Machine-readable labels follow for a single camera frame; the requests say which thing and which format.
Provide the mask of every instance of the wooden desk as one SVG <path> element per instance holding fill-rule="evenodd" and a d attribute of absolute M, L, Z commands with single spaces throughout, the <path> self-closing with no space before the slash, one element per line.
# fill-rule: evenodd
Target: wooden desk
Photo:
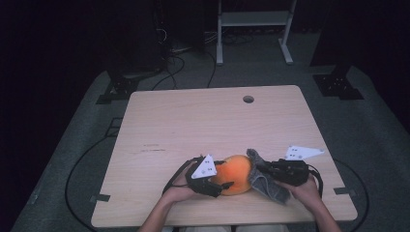
<path fill-rule="evenodd" d="M 244 96 L 254 102 L 246 103 Z M 212 154 L 223 160 L 253 148 L 265 160 L 283 158 L 289 145 L 321 148 L 307 159 L 319 169 L 323 200 L 336 220 L 356 218 L 337 168 L 297 86 L 136 92 L 119 132 L 92 223 L 97 227 L 139 226 L 169 178 L 186 161 Z M 236 196 L 198 195 L 176 204 L 167 225 L 255 224 L 311 221 L 291 199 L 281 206 L 255 190 Z"/>

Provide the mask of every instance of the floor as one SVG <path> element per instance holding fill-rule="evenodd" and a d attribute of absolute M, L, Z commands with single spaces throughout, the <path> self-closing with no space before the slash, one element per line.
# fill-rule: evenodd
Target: floor
<path fill-rule="evenodd" d="M 215 66 L 216 46 L 205 53 L 189 51 L 169 58 L 162 72 L 142 80 L 137 91 L 297 85 L 350 189 L 359 216 L 340 222 L 344 231 L 407 231 L 410 227 L 410 136 L 375 91 L 364 73 L 352 68 L 347 78 L 363 100 L 323 97 L 312 76 L 333 67 L 310 67 L 318 33 L 292 33 L 288 46 L 294 64 L 285 64 L 279 34 L 253 36 L 240 45 L 226 45 L 224 64 Z M 67 127 L 33 195 L 13 231 L 135 231 L 136 228 L 94 228 L 90 224 L 95 196 L 115 144 L 115 132 L 127 101 L 96 104 L 109 83 L 96 76 Z M 313 223 L 289 224 L 290 231 L 315 231 Z"/>

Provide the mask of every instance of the orange fruit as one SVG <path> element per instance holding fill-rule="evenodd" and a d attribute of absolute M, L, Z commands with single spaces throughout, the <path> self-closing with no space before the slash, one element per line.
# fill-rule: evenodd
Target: orange fruit
<path fill-rule="evenodd" d="M 223 164 L 216 165 L 217 175 L 211 178 L 211 182 L 222 185 L 233 182 L 229 189 L 224 189 L 222 195 L 236 195 L 250 189 L 248 176 L 251 170 L 250 159 L 244 155 L 234 155 L 224 160 Z"/>

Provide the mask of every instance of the black strap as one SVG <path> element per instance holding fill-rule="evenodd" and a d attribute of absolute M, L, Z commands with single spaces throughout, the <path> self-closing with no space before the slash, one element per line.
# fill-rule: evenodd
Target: black strap
<path fill-rule="evenodd" d="M 320 198 L 322 198 L 322 195 L 323 195 L 322 177 L 320 176 L 320 173 L 315 170 L 310 170 L 310 174 L 312 174 L 316 178 L 317 182 L 319 183 L 318 191 L 319 191 Z"/>
<path fill-rule="evenodd" d="M 184 169 L 187 168 L 188 165 L 190 165 L 193 161 L 196 160 L 198 160 L 198 158 L 187 160 L 184 164 L 182 164 L 182 166 L 178 168 L 177 172 L 175 172 L 175 174 L 171 177 L 166 186 L 163 188 L 162 194 L 164 194 L 169 188 L 171 188 L 173 186 L 175 179 L 177 179 L 177 177 L 182 173 L 182 171 L 184 171 Z"/>

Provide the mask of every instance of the gray glove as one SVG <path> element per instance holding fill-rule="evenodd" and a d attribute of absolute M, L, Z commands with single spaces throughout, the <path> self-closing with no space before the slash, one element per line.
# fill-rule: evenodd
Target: gray glove
<path fill-rule="evenodd" d="M 266 164 L 265 160 L 255 150 L 247 149 L 247 155 L 252 163 L 248 176 L 252 188 L 271 198 L 271 200 L 284 204 L 290 197 L 289 190 L 277 185 L 271 175 L 262 173 L 256 168 L 256 165 Z"/>

